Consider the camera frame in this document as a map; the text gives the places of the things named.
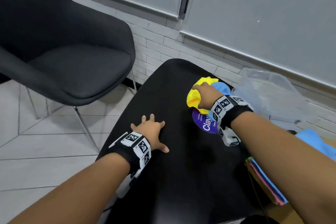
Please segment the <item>cable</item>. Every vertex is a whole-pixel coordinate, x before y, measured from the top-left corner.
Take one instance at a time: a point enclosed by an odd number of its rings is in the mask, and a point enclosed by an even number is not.
[[[239,146],[240,146],[241,151],[243,152],[243,147],[241,146],[239,140],[238,140],[238,144],[239,144]],[[258,203],[259,203],[259,205],[260,205],[260,209],[262,210],[262,212],[263,212],[263,214],[264,214],[264,216],[265,216],[265,218],[266,218],[266,222],[267,222],[267,224],[270,224],[270,221],[269,221],[269,219],[268,219],[268,216],[267,216],[267,214],[266,214],[266,212],[265,212],[265,210],[264,210],[264,208],[263,208],[263,206],[262,206],[262,204],[261,204],[261,202],[260,202],[260,199],[259,199],[259,197],[258,197],[257,191],[255,190],[255,187],[254,187],[254,184],[253,184],[253,181],[252,181],[251,174],[250,174],[250,172],[248,171],[247,168],[246,168],[246,171],[247,171],[247,173],[249,174],[250,181],[251,181],[251,184],[252,184],[252,187],[253,187],[253,190],[254,190],[254,194],[255,194],[255,196],[257,197]]]

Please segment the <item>table top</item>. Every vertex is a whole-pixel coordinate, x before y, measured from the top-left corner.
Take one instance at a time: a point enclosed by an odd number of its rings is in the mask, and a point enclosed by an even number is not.
[[[187,94],[201,77],[213,74],[181,59],[171,59],[151,75],[120,116],[98,158],[130,124],[155,115],[166,126],[160,141],[170,152],[152,159],[126,196],[111,209],[106,223],[220,223],[246,217],[259,209],[244,166],[248,153],[227,147],[218,134],[194,123]],[[262,204],[267,196],[255,183]]]

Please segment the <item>purple circular label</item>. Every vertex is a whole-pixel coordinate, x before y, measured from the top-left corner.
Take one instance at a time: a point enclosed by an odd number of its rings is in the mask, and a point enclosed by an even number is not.
[[[205,114],[201,114],[196,108],[192,112],[192,118],[196,125],[208,133],[218,133],[217,122],[210,120]]]

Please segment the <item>metal chair leg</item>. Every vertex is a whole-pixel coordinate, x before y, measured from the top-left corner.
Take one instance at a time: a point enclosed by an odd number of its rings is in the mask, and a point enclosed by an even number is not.
[[[31,105],[33,106],[33,111],[34,111],[34,117],[35,117],[35,120],[38,120],[38,119],[39,119],[39,116],[37,115],[37,112],[36,112],[36,109],[35,109],[35,106],[34,106],[32,97],[30,96],[30,92],[29,92],[29,89],[28,89],[27,87],[26,87],[26,90],[27,90],[27,93],[28,93],[28,96],[29,96]]]
[[[98,146],[96,145],[95,141],[93,140],[93,137],[91,136],[91,133],[89,131],[89,129],[86,127],[83,119],[82,119],[82,116],[81,114],[79,113],[78,109],[76,106],[73,107],[75,109],[75,112],[77,114],[77,117],[78,119],[80,120],[81,124],[82,124],[82,127],[86,133],[86,136],[88,137],[88,139],[91,141],[91,143],[93,144],[93,146],[97,149],[97,152],[99,153],[99,149],[98,149]]]
[[[135,84],[135,80],[134,80],[134,76],[133,76],[133,71],[132,70],[131,70],[131,76],[132,76],[132,80],[133,80],[133,85],[134,85],[135,93],[137,93],[137,85]]]

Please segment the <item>black chair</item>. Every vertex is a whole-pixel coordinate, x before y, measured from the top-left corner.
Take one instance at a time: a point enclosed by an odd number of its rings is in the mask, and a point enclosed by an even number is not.
[[[27,90],[74,106],[97,148],[77,106],[106,95],[130,72],[136,89],[128,24],[72,0],[0,0],[0,4],[0,72]]]

